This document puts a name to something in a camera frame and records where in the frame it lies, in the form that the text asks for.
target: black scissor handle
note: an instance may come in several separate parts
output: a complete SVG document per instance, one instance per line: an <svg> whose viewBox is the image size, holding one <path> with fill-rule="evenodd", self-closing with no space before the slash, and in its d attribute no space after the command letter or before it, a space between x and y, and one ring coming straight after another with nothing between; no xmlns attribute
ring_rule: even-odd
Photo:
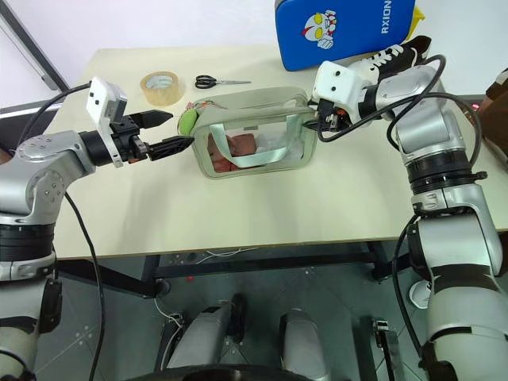
<svg viewBox="0 0 508 381"><path fill-rule="evenodd" d="M195 86L198 89L211 89L217 85L217 80L210 75L198 75Z"/></svg>

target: white shoelace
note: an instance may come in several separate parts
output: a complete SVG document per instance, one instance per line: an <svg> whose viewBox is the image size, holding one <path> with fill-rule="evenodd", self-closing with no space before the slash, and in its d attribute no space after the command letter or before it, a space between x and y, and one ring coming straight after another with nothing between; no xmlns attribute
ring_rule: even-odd
<svg viewBox="0 0 508 381"><path fill-rule="evenodd" d="M400 53L404 51L404 48L400 45L392 45L389 48L382 50L381 52L374 54L372 57L364 58L370 65L374 65L377 67L381 67L386 64L388 61L391 61L392 56L398 56Z"/></svg>

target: robotic arm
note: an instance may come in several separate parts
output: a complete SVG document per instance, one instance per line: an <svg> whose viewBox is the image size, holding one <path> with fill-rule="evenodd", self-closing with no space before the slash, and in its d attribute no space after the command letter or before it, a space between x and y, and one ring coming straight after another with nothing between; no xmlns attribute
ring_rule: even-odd
<svg viewBox="0 0 508 381"><path fill-rule="evenodd" d="M435 71L413 67L374 86L325 62L313 98L319 122L356 123L385 106L420 94ZM437 83L434 91L442 91ZM383 117L392 120L406 105ZM508 298L495 282L502 247L464 139L444 99L425 98L401 117L396 137L420 221L407 230L414 269L432 283L422 366L430 380L502 380L508 375Z"/></svg>
<svg viewBox="0 0 508 381"><path fill-rule="evenodd" d="M0 166L0 379L30 379L37 338L60 322L62 285L53 279L53 229L66 189L97 166L174 155L192 137L144 143L141 128L172 117L161 111L124 116L119 87L94 78L87 110L98 130L33 137Z"/></svg>

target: blue bag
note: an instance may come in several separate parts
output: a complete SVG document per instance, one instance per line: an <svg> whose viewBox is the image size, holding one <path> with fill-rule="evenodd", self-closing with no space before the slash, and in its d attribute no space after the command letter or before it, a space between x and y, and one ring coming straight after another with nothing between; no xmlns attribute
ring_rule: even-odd
<svg viewBox="0 0 508 381"><path fill-rule="evenodd" d="M286 70L377 52L407 36L414 0L276 0Z"/></svg>

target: scissor blade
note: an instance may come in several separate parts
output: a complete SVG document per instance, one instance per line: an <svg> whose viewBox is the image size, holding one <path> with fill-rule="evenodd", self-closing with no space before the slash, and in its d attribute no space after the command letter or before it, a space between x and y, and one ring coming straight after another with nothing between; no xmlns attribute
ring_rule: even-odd
<svg viewBox="0 0 508 381"><path fill-rule="evenodd" d="M251 81L217 81L218 85L244 85L246 83L252 83Z"/></svg>

